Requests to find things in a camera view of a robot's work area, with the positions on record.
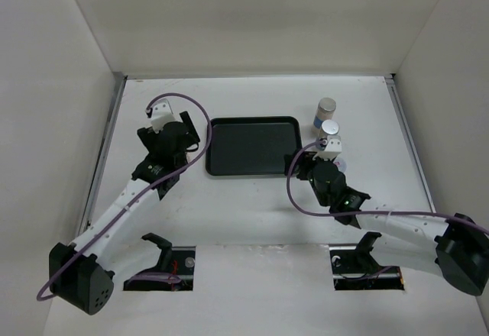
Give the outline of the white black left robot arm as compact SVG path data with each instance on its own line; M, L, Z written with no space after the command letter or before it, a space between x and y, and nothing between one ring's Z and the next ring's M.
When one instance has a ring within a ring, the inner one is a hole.
M147 149L117 199L70 244L49 254L49 289L87 315L102 310L116 289L154 283L172 289L185 281L173 245L144 230L144 222L189 166L200 138L189 113L176 118L168 103L150 110L150 126L137 135Z

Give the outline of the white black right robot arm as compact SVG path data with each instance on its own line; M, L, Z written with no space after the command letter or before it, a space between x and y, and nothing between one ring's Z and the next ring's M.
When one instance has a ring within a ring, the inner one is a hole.
M481 296L488 283L488 230L467 215L433 212L363 211L370 199L346 183L331 160L303 148L284 157L287 179L307 181L325 212L345 226L366 233L356 245L356 266L407 267L443 278L455 289Z

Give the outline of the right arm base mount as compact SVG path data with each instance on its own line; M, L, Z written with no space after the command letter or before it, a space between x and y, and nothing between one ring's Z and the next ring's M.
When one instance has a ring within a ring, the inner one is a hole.
M358 244L329 247L333 286L337 291L404 291L399 267L381 266L371 256L380 233L368 232Z

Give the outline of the silver-lid blue-label grain bottle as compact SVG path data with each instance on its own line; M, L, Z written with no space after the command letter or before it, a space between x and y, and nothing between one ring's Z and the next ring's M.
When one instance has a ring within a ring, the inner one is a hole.
M336 110L336 101L332 98L322 98L317 105L315 117L313 119L313 131L319 132L321 125L326 120L331 120Z

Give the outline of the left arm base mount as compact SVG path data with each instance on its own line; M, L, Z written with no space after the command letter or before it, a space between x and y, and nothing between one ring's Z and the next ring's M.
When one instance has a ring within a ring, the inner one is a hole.
M168 240L153 233L141 238L151 249L157 249L157 259L125 280L124 291L185 292L193 291L196 266L195 247L174 247Z

